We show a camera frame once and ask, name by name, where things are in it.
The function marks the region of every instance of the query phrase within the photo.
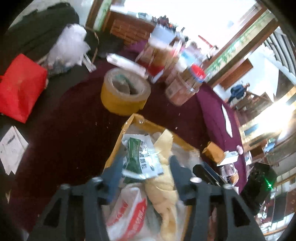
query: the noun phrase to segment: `white plastic bag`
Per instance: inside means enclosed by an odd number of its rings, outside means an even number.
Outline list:
[[[146,209],[147,197],[142,184],[123,188],[106,223],[110,241],[126,241],[138,234],[144,225]]]
[[[86,30],[78,24],[69,24],[64,28],[44,64],[49,76],[64,73],[75,64],[81,65],[83,55],[90,49],[84,41],[85,36]]]

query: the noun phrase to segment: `open box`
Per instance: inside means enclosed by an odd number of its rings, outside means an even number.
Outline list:
[[[120,150],[120,147],[122,145],[121,144],[122,137],[124,134],[126,134],[128,132],[128,129],[129,129],[129,127],[131,127],[131,125],[144,131],[145,133],[149,134],[150,136],[152,136],[155,133],[159,133],[159,132],[163,133],[166,129],[162,126],[156,125],[155,123],[152,123],[152,122],[146,120],[143,116],[141,116],[139,114],[133,114],[123,125],[120,135],[116,141],[115,147],[114,147],[110,157],[106,161],[105,168],[109,167],[112,164],[112,162],[114,161],[115,156],[118,153],[118,151]],[[176,151],[178,148],[182,149],[184,151],[184,153],[197,154],[196,163],[191,163],[191,164],[188,163],[188,165],[186,165],[186,163],[184,164],[184,162],[183,163],[180,162],[180,164],[182,164],[183,166],[189,167],[192,170],[192,166],[195,164],[198,164],[198,162],[199,162],[199,150],[197,150],[193,146],[186,143],[184,140],[182,140],[176,134],[172,133],[172,135],[173,135],[173,147],[172,147],[173,154],[175,154],[173,149]],[[184,214],[184,219],[182,221],[182,230],[179,231],[178,235],[176,235],[177,236],[176,241],[184,239],[184,236],[185,236],[185,233],[187,230],[187,226],[188,226],[188,222],[189,222],[189,218],[190,218],[191,206],[185,206],[184,210],[185,210],[185,212],[184,212],[185,214]]]

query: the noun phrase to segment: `red lid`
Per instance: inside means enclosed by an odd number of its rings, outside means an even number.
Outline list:
[[[204,79],[206,77],[206,74],[203,71],[203,69],[196,64],[191,65],[191,71],[195,76],[201,79]]]

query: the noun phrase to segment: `maroon tablecloth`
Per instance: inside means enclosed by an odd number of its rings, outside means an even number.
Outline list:
[[[143,47],[132,46],[120,54],[134,60]],[[97,70],[67,91],[58,108],[40,118],[30,133],[31,142],[18,168],[9,202],[13,218],[28,231],[59,185],[82,184],[102,172],[128,119],[110,113],[102,105],[103,78],[114,66],[106,61],[96,65]],[[152,85],[151,95],[139,114],[202,150],[210,139],[198,99],[193,97],[176,107],[163,92],[162,84]]]

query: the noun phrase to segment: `paper scrap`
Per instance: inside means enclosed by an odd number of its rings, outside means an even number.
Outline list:
[[[28,142],[15,126],[12,126],[2,138],[0,141],[0,159],[7,175],[10,172],[16,174],[28,145]]]
[[[226,125],[226,132],[230,135],[230,137],[232,138],[232,129],[231,129],[231,123],[227,114],[227,111],[225,109],[225,107],[222,105],[222,111],[223,111],[223,115],[225,118],[225,125]]]

